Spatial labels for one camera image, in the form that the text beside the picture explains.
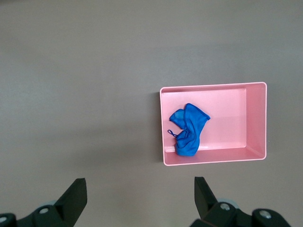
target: pink plastic bin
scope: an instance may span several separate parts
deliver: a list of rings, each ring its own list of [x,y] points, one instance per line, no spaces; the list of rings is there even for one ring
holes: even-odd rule
[[[266,158],[267,85],[264,82],[163,87],[160,91],[163,162],[167,166]],[[182,130],[169,117],[192,103],[211,119],[193,157],[176,154],[176,139],[167,130]]]

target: pink tray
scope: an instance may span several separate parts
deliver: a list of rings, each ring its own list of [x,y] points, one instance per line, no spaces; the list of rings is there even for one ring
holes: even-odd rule
[[[264,82],[163,87],[160,91],[163,162],[167,166],[266,158],[267,85]],[[167,130],[182,130],[169,117],[192,103],[211,119],[193,157],[175,152],[176,139]]]

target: screw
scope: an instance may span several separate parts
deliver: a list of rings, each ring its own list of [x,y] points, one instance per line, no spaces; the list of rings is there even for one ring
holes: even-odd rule
[[[220,207],[221,207],[221,209],[223,209],[223,210],[230,210],[230,209],[231,209],[231,208],[229,207],[229,205],[226,204],[226,203],[221,203]]]
[[[48,212],[48,210],[49,210],[48,208],[43,208],[39,211],[39,214],[45,214]]]
[[[270,219],[270,218],[271,218],[270,213],[267,212],[266,210],[261,210],[261,211],[259,212],[259,214],[260,214],[262,217],[264,217],[264,218],[267,218],[267,219]]]
[[[5,222],[8,218],[7,217],[1,217],[0,218],[0,223]]]

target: gray surface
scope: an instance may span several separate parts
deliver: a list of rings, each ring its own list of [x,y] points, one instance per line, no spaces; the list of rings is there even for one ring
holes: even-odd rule
[[[76,226],[186,227],[194,176],[303,225],[303,2],[0,0],[0,213],[85,177]],[[264,161],[167,167],[159,90],[264,81]]]

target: blue cloth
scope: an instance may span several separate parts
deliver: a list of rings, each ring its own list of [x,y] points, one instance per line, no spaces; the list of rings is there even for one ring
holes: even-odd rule
[[[210,119],[210,116],[205,114],[198,107],[187,103],[184,110],[178,109],[170,118],[183,131],[179,135],[170,134],[176,137],[176,152],[181,156],[193,156],[198,151],[200,145],[200,134],[205,123]]]

